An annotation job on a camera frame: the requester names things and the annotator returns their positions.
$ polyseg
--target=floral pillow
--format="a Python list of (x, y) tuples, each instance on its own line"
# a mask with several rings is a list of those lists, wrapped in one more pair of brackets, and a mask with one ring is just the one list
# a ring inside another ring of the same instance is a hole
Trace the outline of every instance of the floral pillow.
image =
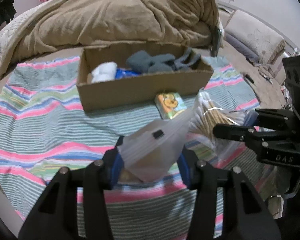
[(244, 45), (241, 41), (237, 40), (234, 36), (229, 33), (225, 34), (226, 41), (232, 45), (237, 51), (239, 51), (246, 58), (253, 62), (259, 62), (259, 57), (250, 48)]
[(241, 41), (259, 57), (259, 63), (272, 64), (284, 52), (284, 38), (253, 16), (235, 11), (225, 31)]

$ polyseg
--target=striped blanket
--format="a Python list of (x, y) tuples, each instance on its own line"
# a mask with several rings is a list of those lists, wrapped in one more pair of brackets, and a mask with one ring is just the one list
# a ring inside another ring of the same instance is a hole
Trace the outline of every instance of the striped blanket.
[[(215, 73), (205, 90), (229, 109), (258, 106), (251, 88), (222, 57), (205, 58)], [(119, 135), (160, 118), (153, 102), (85, 114), (75, 85), (79, 57), (21, 63), (0, 95), (0, 184), (16, 212), (28, 215), (61, 166), (78, 169), (102, 158)], [(194, 96), (184, 98), (191, 107)], [(257, 189), (271, 168), (241, 147), (223, 163), (195, 140), (186, 145), (199, 158), (223, 168), (240, 166)], [(173, 165), (159, 182), (117, 185), (105, 192), (115, 239), (185, 239), (196, 192), (189, 192)], [(78, 230), (84, 236), (82, 190), (78, 190)], [(218, 190), (215, 236), (222, 230), (222, 189)]]

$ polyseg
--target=metal screw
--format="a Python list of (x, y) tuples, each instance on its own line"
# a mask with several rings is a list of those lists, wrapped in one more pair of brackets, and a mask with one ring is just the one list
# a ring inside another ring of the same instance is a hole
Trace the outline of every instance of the metal screw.
[(234, 173), (236, 173), (236, 174), (239, 174), (239, 173), (241, 172), (241, 169), (240, 169), (240, 167), (238, 167), (238, 166), (233, 167), (232, 170), (233, 170)]
[(262, 142), (262, 144), (261, 144), (263, 147), (268, 147), (269, 146), (269, 144), (267, 143), (267, 142)]
[(103, 160), (96, 160), (96, 161), (93, 162), (93, 164), (100, 167), (100, 166), (103, 165)]
[(198, 160), (197, 161), (197, 166), (203, 168), (207, 164), (206, 161), (204, 160)]
[(60, 173), (61, 173), (61, 174), (66, 174), (68, 171), (69, 171), (69, 168), (68, 168), (68, 167), (62, 167), (62, 168), (60, 169)]

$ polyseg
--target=pink stripe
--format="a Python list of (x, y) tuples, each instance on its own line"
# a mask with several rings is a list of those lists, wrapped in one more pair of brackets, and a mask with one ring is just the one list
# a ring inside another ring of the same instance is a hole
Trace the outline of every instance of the pink stripe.
[[(0, 114), (5, 114), (8, 116), (12, 116), (15, 120), (20, 120), (27, 117), (33, 117), (33, 116), (40, 116), (44, 114), (48, 114), (52, 110), (54, 110), (57, 106), (62, 105), (59, 101), (53, 101), (50, 105), (42, 108), (42, 109), (33, 109), (29, 110), (22, 114), (15, 114), (12, 111), (3, 108), (0, 106)], [(65, 109), (72, 111), (72, 110), (83, 110), (81, 103), (71, 103), (69, 105), (62, 105)]]
[(15, 210), (15, 212), (18, 214), (18, 216), (22, 219), (25, 220), (26, 218), (23, 216), (23, 214), (20, 213), (20, 211)]
[(51, 63), (19, 63), (17, 64), (18, 67), (32, 67), (34, 69), (44, 69), (44, 68), (51, 68), (56, 66), (62, 66), (64, 64), (72, 63), (79, 61), (80, 57), (75, 57), (71, 59), (64, 59), (57, 62), (51, 62)]
[(226, 71), (226, 70), (228, 70), (228, 69), (230, 69), (230, 68), (233, 68), (231, 64), (228, 65), (228, 66), (226, 66), (226, 67), (221, 68), (219, 71), (220, 71), (220, 72), (224, 72), (224, 71)]
[(223, 222), (223, 214), (217, 215), (216, 216), (216, 225), (218, 225), (222, 222)]
[(238, 84), (240, 82), (244, 81), (242, 77), (238, 77), (236, 80), (229, 80), (229, 81), (214, 81), (214, 82), (209, 82), (206, 86), (205, 89), (213, 88), (213, 87), (218, 87), (224, 84), (225, 86), (233, 86), (235, 84)]
[(22, 176), (22, 177), (29, 179), (37, 184), (45, 186), (45, 181), (43, 179), (40, 179), (37, 176), (34, 176), (33, 174), (24, 170), (23, 168), (0, 166), (0, 174), (13, 174), (16, 176)]
[(251, 106), (254, 106), (255, 104), (259, 103), (258, 99), (255, 98), (247, 103), (241, 104), (239, 106), (236, 107), (236, 110), (243, 110), (243, 109), (247, 109)]
[[(64, 90), (64, 89), (67, 89), (67, 88), (73, 86), (76, 83), (76, 81), (77, 81), (77, 79), (73, 80), (71, 83), (69, 83), (67, 85), (57, 85), (57, 86), (45, 87), (42, 89)], [(32, 96), (32, 95), (40, 92), (40, 89), (39, 90), (28, 90), (23, 87), (16, 87), (16, 86), (9, 86), (9, 87), (15, 91), (18, 91), (20, 94), (28, 95), (28, 96)]]
[(19, 154), (15, 152), (7, 152), (0, 149), (0, 158), (3, 158), (5, 160), (18, 160), (22, 161), (24, 163), (27, 162), (33, 162), (33, 161), (40, 161), (44, 158), (52, 157), (55, 155), (59, 155), (62, 153), (67, 153), (71, 150), (85, 150), (90, 151), (98, 154), (104, 154), (107, 150), (113, 149), (113, 146), (87, 146), (85, 144), (76, 143), (76, 142), (65, 142), (61, 145), (58, 145), (57, 147), (49, 150), (45, 153), (38, 153), (38, 154)]

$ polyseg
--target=plastic bag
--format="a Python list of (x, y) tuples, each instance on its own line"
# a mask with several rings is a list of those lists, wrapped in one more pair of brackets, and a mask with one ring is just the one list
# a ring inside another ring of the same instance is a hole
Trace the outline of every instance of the plastic bag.
[(117, 73), (115, 74), (115, 79), (122, 79), (122, 78), (128, 78), (128, 77), (136, 77), (136, 76), (140, 76), (140, 74), (133, 72), (131, 70), (118, 68)]
[(213, 127), (217, 123), (252, 126), (258, 114), (254, 110), (223, 109), (210, 99), (207, 92), (200, 90), (194, 103), (194, 116), (189, 132), (196, 134), (194, 139), (211, 148), (221, 162), (228, 159), (242, 143), (216, 138), (212, 133)]
[(124, 137), (118, 151), (125, 169), (144, 182), (165, 176), (180, 157), (192, 116), (192, 109), (186, 109), (171, 120), (156, 119)]

